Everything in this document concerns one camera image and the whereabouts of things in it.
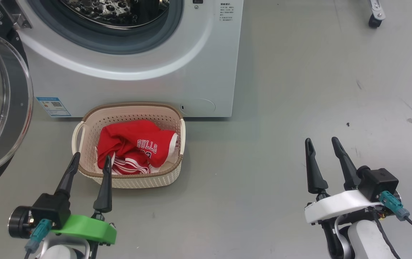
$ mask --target laundry basket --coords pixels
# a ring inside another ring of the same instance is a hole
[[[173,183],[180,174],[183,153],[185,149],[185,122],[182,115],[173,107],[153,103],[125,103],[103,105],[87,113],[83,120],[76,126],[71,140],[73,154],[81,152],[79,172],[86,177],[102,183],[102,172],[96,172],[95,148],[99,142],[100,131],[103,127],[126,121],[134,120],[153,121],[160,129],[175,131],[180,138],[180,149],[177,161],[172,165],[161,167],[161,171],[140,175],[112,175],[113,188],[150,188],[161,187]]]

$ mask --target wheel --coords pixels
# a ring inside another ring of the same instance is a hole
[[[371,28],[378,28],[382,24],[382,20],[377,20],[374,15],[372,14],[369,18],[369,27]]]

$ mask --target instruction label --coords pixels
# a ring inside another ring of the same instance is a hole
[[[57,97],[36,97],[51,117],[70,117],[70,113]]]
[[[235,7],[231,2],[218,2],[218,16],[221,22],[231,22],[234,19]]]

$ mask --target basket handle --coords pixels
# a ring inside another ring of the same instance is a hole
[[[78,132],[80,131],[80,129],[84,126],[84,121],[78,123],[78,125],[76,125],[76,127],[74,128],[73,131],[73,135],[71,136],[71,151],[74,153],[76,153],[76,144],[77,144],[77,137],[78,137]],[[81,134],[81,140],[80,140],[80,146],[78,148],[78,151],[81,152],[81,148],[83,146],[83,141],[84,141],[84,129],[83,129],[83,133]]]
[[[185,151],[185,121],[181,119],[180,122],[181,122],[180,154],[183,155],[183,152]]]

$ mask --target washing machine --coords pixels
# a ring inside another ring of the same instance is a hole
[[[243,0],[0,0],[0,176],[30,124],[156,101],[229,117]]]
[[[17,0],[5,12],[50,116],[154,101],[186,117],[230,117],[243,1]]]

